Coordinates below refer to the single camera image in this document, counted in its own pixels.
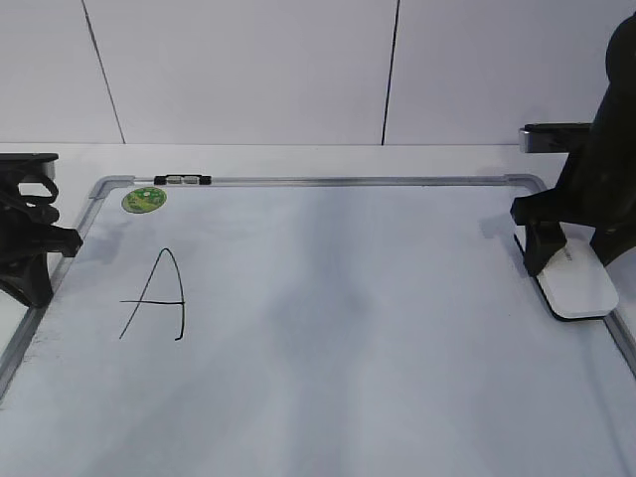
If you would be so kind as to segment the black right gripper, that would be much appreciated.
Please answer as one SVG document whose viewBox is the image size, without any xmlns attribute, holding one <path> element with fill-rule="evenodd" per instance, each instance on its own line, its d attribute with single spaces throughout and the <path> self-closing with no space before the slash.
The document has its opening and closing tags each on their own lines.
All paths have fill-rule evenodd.
<svg viewBox="0 0 636 477">
<path fill-rule="evenodd" d="M 511 215 L 524 226 L 524 266 L 538 276 L 566 245 L 557 222 L 611 228 L 627 221 L 635 204 L 635 93 L 605 93 L 586 143 L 565 153 L 553 188 L 516 199 Z M 606 266 L 635 247 L 634 229 L 597 229 L 590 246 Z"/>
</svg>

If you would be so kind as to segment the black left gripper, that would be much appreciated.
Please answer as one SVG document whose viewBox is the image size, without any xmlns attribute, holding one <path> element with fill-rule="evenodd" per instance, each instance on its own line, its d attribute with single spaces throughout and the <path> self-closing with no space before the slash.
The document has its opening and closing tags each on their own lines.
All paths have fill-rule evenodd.
<svg viewBox="0 0 636 477">
<path fill-rule="evenodd" d="M 56 225 L 52 197 L 1 198 L 1 289 L 29 308 L 43 308 L 52 297 L 48 255 L 74 257 L 82 246 L 75 229 Z"/>
</svg>

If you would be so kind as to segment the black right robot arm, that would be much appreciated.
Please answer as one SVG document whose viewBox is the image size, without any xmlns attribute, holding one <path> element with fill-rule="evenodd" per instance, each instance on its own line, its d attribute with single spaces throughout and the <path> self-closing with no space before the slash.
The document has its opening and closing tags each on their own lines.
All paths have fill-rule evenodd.
<svg viewBox="0 0 636 477">
<path fill-rule="evenodd" d="M 531 123 L 520 130 L 526 153 L 564 153 L 553 188 L 514 200 L 524 228 L 524 266 L 543 271 L 566 245 L 563 224 L 592 227 L 590 246 L 604 265 L 635 246 L 635 19 L 612 34 L 608 87 L 590 123 Z"/>
</svg>

